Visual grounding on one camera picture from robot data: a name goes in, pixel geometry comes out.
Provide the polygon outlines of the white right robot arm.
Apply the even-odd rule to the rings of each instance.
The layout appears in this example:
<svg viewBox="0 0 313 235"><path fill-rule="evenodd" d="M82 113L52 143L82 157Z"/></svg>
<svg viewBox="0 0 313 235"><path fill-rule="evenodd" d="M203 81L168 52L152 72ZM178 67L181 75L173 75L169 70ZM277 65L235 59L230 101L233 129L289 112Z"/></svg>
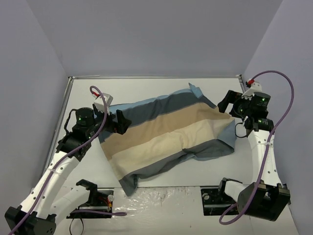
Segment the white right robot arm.
<svg viewBox="0 0 313 235"><path fill-rule="evenodd" d="M270 95L263 92L242 94L230 90L218 104L221 113L232 104L230 115L242 120L241 124L246 130L245 138L252 152L253 176L248 186L234 179L223 178L217 189L217 197L222 202L231 199L235 202L227 212L236 209L239 215L276 221L291 195L277 173L274 157L275 126L267 117L269 101Z"/></svg>

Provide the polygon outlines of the blue striped pillowcase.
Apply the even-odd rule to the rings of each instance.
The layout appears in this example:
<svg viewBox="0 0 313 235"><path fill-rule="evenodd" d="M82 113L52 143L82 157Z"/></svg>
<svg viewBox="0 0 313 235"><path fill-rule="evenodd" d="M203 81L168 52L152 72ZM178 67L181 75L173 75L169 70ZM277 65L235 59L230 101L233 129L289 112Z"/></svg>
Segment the blue striped pillowcase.
<svg viewBox="0 0 313 235"><path fill-rule="evenodd" d="M124 134L103 131L100 146L127 196L138 181L188 160L207 161L235 150L235 120L199 87L135 103L113 105L131 121Z"/></svg>

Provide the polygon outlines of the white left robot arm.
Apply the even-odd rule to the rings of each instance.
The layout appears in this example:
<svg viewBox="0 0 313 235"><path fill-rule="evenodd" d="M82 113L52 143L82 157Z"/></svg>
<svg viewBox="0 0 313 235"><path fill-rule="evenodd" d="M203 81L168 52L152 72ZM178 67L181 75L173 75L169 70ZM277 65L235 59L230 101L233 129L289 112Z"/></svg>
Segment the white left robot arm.
<svg viewBox="0 0 313 235"><path fill-rule="evenodd" d="M59 200L55 200L63 183L82 161L91 142L105 130L123 135L131 121L121 110L115 114L105 108L72 109L76 123L72 131L58 141L56 153L45 173L18 207L9 207L4 217L12 235L52 235L57 225L67 217L78 213L82 205L94 206L106 197L98 191L97 184L80 180Z"/></svg>

